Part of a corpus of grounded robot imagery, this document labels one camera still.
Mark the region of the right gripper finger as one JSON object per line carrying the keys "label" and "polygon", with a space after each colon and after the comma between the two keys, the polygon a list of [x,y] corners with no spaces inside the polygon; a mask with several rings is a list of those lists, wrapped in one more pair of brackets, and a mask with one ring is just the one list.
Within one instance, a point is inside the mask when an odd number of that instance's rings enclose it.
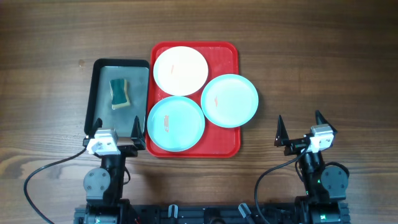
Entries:
{"label": "right gripper finger", "polygon": [[288,141],[289,141],[289,135],[287,134],[287,130],[285,128],[282,116],[279,115],[277,123],[277,132],[275,135],[275,142],[288,142]]}
{"label": "right gripper finger", "polygon": [[324,118],[324,116],[321,114],[321,112],[319,110],[315,111],[315,121],[316,121],[317,125],[321,125],[321,124],[329,125],[329,127],[333,131],[333,134],[338,133],[338,131]]}

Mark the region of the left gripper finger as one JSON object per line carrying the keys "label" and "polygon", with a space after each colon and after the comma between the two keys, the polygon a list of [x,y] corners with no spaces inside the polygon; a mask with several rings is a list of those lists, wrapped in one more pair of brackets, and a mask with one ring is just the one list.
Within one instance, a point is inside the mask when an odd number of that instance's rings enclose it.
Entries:
{"label": "left gripper finger", "polygon": [[102,127],[102,125],[103,125],[102,119],[97,118],[93,124],[93,127],[90,129],[89,137],[93,137],[95,135],[96,131]]}
{"label": "left gripper finger", "polygon": [[134,146],[146,145],[144,133],[142,132],[138,116],[134,118],[134,124],[132,127],[130,139],[133,142]]}

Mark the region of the teal plate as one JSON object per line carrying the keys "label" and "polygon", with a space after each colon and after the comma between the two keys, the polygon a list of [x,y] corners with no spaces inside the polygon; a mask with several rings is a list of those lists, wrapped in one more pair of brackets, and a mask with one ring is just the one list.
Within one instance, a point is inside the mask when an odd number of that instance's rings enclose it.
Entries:
{"label": "teal plate", "polygon": [[259,96],[255,86],[237,74],[220,75],[212,79],[201,94],[205,117],[222,128],[237,128],[256,114]]}
{"label": "teal plate", "polygon": [[182,152],[203,136],[205,117],[199,105],[184,96],[170,96],[156,103],[149,112],[147,132],[159,148]]}

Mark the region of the green yellow sponge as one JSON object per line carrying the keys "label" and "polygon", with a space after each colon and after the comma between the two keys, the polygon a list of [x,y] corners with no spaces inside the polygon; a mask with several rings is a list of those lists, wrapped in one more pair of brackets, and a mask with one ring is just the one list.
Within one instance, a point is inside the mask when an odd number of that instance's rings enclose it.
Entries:
{"label": "green yellow sponge", "polygon": [[113,110],[130,106],[127,93],[127,80],[123,78],[113,79],[109,82],[111,88],[111,107]]}

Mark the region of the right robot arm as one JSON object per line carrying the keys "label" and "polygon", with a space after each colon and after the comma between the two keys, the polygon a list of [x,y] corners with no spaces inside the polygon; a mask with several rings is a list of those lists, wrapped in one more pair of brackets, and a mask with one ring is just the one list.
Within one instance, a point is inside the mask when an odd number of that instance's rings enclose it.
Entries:
{"label": "right robot arm", "polygon": [[337,162],[326,163],[322,152],[333,146],[337,130],[315,112],[316,125],[302,138],[291,139],[279,117],[274,145],[285,147],[286,156],[295,155],[306,195],[295,199],[297,223],[350,223],[346,199],[349,170]]}

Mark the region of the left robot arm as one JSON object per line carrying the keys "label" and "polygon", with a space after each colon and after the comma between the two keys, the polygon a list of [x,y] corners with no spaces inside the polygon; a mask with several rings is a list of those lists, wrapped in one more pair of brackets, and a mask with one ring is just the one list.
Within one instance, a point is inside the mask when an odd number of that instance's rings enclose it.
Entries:
{"label": "left robot arm", "polygon": [[101,159],[99,168],[90,170],[83,179],[86,191],[86,207],[75,211],[74,223],[139,223],[137,212],[128,199],[123,199],[123,187],[127,184],[126,159],[136,157],[145,149],[145,139],[139,122],[134,119],[131,143],[118,145],[118,134],[114,129],[103,129],[97,119],[83,141],[89,154]]}

